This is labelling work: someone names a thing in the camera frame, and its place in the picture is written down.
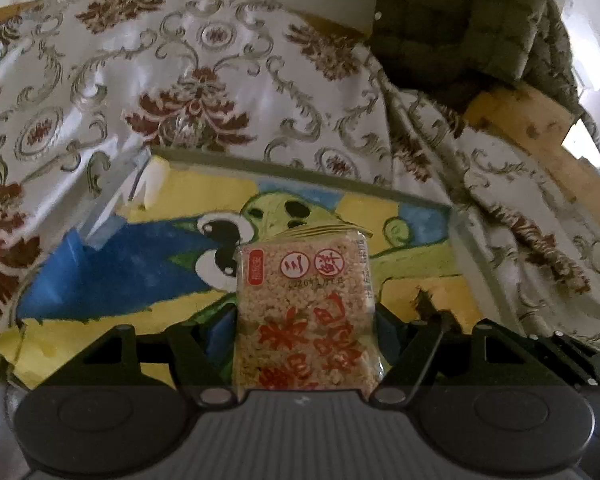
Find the rice cracker snack pack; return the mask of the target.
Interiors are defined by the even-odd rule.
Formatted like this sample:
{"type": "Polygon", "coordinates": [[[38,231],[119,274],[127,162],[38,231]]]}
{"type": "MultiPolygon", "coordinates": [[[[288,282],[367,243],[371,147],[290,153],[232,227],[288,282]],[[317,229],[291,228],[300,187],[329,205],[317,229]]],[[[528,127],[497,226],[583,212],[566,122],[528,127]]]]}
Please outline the rice cracker snack pack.
{"type": "Polygon", "coordinates": [[[233,384],[249,390],[358,390],[384,377],[366,236],[308,226],[237,253],[233,384]]]}

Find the grey tray with painted lining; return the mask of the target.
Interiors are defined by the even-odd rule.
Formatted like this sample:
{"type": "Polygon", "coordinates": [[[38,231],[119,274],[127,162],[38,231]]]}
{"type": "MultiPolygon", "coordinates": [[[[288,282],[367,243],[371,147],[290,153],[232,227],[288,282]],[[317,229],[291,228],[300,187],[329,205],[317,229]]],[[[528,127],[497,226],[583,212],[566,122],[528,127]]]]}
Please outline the grey tray with painted lining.
{"type": "Polygon", "coordinates": [[[114,326],[227,311],[206,349],[236,386],[370,391],[393,360],[381,309],[496,317],[449,209],[155,156],[35,272],[0,356],[33,388],[114,326]]]}

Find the floral patterned bed cover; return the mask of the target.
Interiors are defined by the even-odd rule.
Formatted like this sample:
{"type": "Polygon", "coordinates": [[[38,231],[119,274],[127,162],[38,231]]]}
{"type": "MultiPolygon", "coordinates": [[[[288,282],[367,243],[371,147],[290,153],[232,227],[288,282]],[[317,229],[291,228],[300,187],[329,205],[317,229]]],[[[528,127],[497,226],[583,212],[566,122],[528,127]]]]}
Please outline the floral patterned bed cover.
{"type": "Polygon", "coordinates": [[[600,479],[600,228],[273,0],[0,24],[0,479],[600,479]]]}

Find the olive quilted jacket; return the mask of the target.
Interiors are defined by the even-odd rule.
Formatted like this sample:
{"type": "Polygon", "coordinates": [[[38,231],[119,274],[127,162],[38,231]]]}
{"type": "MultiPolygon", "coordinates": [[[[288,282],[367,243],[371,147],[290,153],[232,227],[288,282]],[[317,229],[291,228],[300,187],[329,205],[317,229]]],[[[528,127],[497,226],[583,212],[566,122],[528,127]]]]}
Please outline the olive quilted jacket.
{"type": "Polygon", "coordinates": [[[376,0],[370,50],[395,86],[457,112],[482,92],[523,82],[600,138],[579,102],[555,0],[376,0]]]}

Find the wooden bed frame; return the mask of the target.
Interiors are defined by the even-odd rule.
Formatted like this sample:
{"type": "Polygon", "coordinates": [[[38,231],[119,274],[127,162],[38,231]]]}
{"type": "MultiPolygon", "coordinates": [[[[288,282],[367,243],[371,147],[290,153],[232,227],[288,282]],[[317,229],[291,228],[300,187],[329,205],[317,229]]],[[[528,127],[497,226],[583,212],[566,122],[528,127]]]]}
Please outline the wooden bed frame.
{"type": "Polygon", "coordinates": [[[79,222],[144,148],[443,200],[476,142],[600,205],[565,123],[528,86],[462,114],[400,90],[354,30],[273,0],[36,0],[0,21],[0,229],[79,222]]]}

